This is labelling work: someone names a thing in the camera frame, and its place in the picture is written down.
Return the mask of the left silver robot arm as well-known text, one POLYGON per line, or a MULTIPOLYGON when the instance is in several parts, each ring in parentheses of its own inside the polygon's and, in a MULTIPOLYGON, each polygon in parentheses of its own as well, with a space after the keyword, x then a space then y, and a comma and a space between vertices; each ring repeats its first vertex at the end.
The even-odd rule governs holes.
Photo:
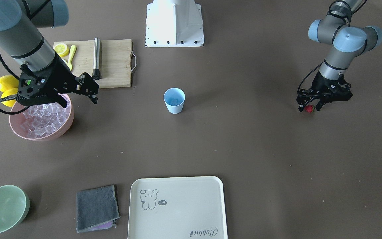
POLYGON ((319 102, 314 109, 338 101, 348 101, 353 94, 351 84, 344 74, 353 59, 373 50, 382 43, 382 29, 377 26, 364 28, 351 25, 354 15, 365 4, 362 0, 335 0, 323 19, 315 20, 308 36, 315 42, 331 45, 324 61, 314 68, 317 73, 309 89, 298 87, 296 101, 299 111, 304 111, 312 101, 319 102))

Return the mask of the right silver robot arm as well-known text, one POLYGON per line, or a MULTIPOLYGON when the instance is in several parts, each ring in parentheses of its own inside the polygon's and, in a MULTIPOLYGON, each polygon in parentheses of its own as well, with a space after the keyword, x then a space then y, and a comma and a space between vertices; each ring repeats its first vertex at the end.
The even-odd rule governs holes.
POLYGON ((0 98, 30 106, 58 103, 67 107, 62 94, 82 94, 97 104, 98 83, 88 74, 76 77, 55 52, 40 27, 64 26, 69 12, 64 0, 0 0, 0 48, 21 70, 16 93, 0 98))

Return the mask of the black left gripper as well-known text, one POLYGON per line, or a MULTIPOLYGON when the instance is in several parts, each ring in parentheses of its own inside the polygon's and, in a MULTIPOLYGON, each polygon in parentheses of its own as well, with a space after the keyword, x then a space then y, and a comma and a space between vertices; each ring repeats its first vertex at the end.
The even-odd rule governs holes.
POLYGON ((320 109, 327 103, 330 102, 331 91, 329 89, 330 82, 332 80, 324 77, 320 71, 317 71, 317 74, 312 81, 312 93, 307 91, 298 91, 296 101, 299 104, 298 110, 303 112, 304 108, 315 99, 320 99, 315 109, 320 111, 320 109))

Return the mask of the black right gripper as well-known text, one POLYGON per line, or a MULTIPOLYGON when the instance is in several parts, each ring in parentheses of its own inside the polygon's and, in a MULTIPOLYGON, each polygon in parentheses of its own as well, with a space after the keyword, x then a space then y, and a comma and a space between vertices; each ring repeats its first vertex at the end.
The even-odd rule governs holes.
POLYGON ((60 94, 73 91, 87 96, 94 104, 97 104, 98 83, 86 72, 75 77, 57 53, 51 64, 43 70, 43 77, 46 79, 43 87, 44 104, 58 103, 66 108, 68 102, 60 94))

